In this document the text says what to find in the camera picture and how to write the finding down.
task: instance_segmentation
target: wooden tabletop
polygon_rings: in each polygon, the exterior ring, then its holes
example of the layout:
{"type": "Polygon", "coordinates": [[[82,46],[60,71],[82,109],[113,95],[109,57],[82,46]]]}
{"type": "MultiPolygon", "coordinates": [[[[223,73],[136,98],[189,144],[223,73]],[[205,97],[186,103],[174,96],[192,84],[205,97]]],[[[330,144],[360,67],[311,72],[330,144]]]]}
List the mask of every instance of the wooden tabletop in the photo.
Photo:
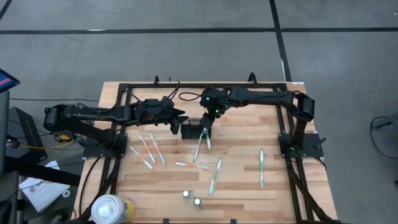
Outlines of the wooden tabletop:
{"type": "MultiPolygon", "coordinates": [[[[99,101],[100,107],[114,105],[118,85],[118,82],[104,84],[99,101]]],[[[305,92],[302,83],[287,83],[287,87],[290,91],[305,92]]],[[[136,88],[134,94],[140,99],[161,99],[172,90],[136,88]]],[[[258,88],[254,90],[269,91],[258,88]]],[[[181,88],[178,92],[183,91],[201,93],[202,89],[181,88]]],[[[191,118],[199,118],[204,112],[198,103],[199,100],[186,102],[176,96],[173,101],[175,108],[184,110],[191,118]]],[[[282,111],[286,129],[289,130],[286,110],[282,111]]],[[[105,129],[111,125],[98,121],[95,126],[105,129]]],[[[174,162],[191,162],[198,140],[182,140],[180,133],[173,135],[169,128],[169,125],[162,124],[158,127],[133,126],[126,130],[128,143],[150,161],[143,143],[138,138],[138,135],[142,134],[157,161],[157,165],[154,166],[155,171],[151,171],[129,149],[126,149],[126,155],[121,161],[117,194],[135,201],[137,205],[135,223],[162,223],[163,218],[169,218],[171,223],[229,223],[231,219],[237,219],[238,223],[295,223],[286,164],[280,155],[278,142],[280,130],[275,106],[249,105],[244,108],[231,108],[217,119],[212,130],[212,150],[209,151],[206,141],[202,141],[196,161],[199,165],[210,167],[209,171],[179,167],[174,164],[174,162]],[[166,167],[162,165],[147,133],[155,134],[165,157],[166,167]],[[265,155],[264,189],[259,185],[260,149],[264,150],[265,155]],[[215,192],[210,195],[208,191],[211,178],[221,156],[224,163],[215,192]],[[191,191],[190,198],[182,197],[184,190],[191,191]],[[200,207],[193,205],[194,197],[201,199],[200,207]]],[[[312,133],[314,130],[313,123],[307,125],[306,132],[312,133]]],[[[94,160],[88,159],[85,162],[75,203],[76,211],[78,211],[83,181],[94,160]]],[[[88,178],[83,196],[83,210],[98,191],[103,162],[104,159],[101,159],[95,165],[88,178]]],[[[305,158],[303,164],[310,193],[327,215],[337,218],[325,168],[312,158],[305,158]]],[[[305,219],[307,216],[303,198],[301,193],[298,195],[302,216],[305,219]]]]}

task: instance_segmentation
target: small cylinder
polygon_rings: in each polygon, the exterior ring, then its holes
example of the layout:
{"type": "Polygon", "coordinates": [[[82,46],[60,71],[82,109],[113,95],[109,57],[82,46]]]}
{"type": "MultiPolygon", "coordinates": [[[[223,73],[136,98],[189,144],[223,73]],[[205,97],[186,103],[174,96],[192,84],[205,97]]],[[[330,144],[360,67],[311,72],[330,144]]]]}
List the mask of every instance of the small cylinder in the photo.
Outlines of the small cylinder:
{"type": "Polygon", "coordinates": [[[62,192],[62,197],[68,198],[70,196],[70,194],[71,194],[70,190],[66,190],[66,191],[62,192]]]}
{"type": "Polygon", "coordinates": [[[102,195],[95,200],[91,216],[97,224],[132,223],[136,204],[129,198],[116,195],[102,195]]]}
{"type": "Polygon", "coordinates": [[[201,200],[199,198],[195,198],[193,204],[199,206],[201,204],[201,200]]]}
{"type": "Polygon", "coordinates": [[[182,192],[182,196],[185,198],[189,197],[189,191],[184,190],[184,192],[182,192]]]}

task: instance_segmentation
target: white bottle cap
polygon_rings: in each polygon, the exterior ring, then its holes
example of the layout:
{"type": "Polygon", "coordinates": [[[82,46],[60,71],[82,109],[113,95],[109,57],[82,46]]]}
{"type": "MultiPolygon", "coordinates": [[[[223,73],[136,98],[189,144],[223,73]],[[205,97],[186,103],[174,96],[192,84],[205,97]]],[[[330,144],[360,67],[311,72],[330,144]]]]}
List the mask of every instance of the white bottle cap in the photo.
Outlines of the white bottle cap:
{"type": "Polygon", "coordinates": [[[182,196],[183,197],[188,197],[189,196],[189,191],[184,190],[184,192],[182,192],[182,196]]]}
{"type": "Polygon", "coordinates": [[[117,223],[121,215],[121,202],[113,195],[99,197],[91,208],[91,216],[97,224],[117,223]]]}
{"type": "Polygon", "coordinates": [[[196,198],[196,199],[193,201],[193,203],[194,203],[195,205],[200,205],[201,201],[200,201],[199,198],[196,198]]]}

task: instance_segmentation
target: yellow cable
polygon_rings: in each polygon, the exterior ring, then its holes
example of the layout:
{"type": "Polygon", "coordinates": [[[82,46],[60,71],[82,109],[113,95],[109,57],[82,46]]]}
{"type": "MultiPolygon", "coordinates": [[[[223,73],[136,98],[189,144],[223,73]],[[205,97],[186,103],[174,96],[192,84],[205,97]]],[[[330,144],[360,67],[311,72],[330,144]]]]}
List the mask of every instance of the yellow cable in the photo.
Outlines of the yellow cable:
{"type": "Polygon", "coordinates": [[[55,147],[35,147],[35,146],[27,146],[27,145],[24,145],[24,144],[20,144],[20,146],[26,147],[26,148],[29,148],[29,149],[58,149],[58,148],[61,148],[61,147],[69,146],[73,142],[75,142],[75,141],[73,140],[73,141],[70,141],[70,142],[68,142],[66,144],[63,144],[63,145],[60,145],[60,146],[55,146],[55,147]]]}

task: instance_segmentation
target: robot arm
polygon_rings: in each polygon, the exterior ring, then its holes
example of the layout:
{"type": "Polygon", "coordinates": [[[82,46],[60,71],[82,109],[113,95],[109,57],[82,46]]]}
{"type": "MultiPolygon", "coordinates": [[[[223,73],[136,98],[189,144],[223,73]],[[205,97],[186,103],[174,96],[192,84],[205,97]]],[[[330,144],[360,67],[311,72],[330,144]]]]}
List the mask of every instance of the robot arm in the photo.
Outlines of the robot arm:
{"type": "Polygon", "coordinates": [[[305,127],[314,116],[314,100],[298,91],[249,91],[240,86],[219,90],[208,86],[200,96],[200,105],[206,108],[201,124],[208,130],[211,130],[215,119],[231,107],[239,108],[250,104],[283,106],[296,118],[294,129],[290,132],[290,146],[295,149],[302,149],[305,127]]]}
{"type": "Polygon", "coordinates": [[[180,123],[187,116],[180,116],[185,112],[174,108],[170,98],[163,97],[161,101],[148,99],[126,106],[112,108],[91,108],[79,105],[57,105],[45,109],[44,128],[49,131],[68,130],[95,138],[99,144],[113,147],[117,136],[113,129],[98,129],[82,121],[111,121],[121,126],[145,125],[161,123],[170,124],[173,134],[178,133],[180,123]]]}

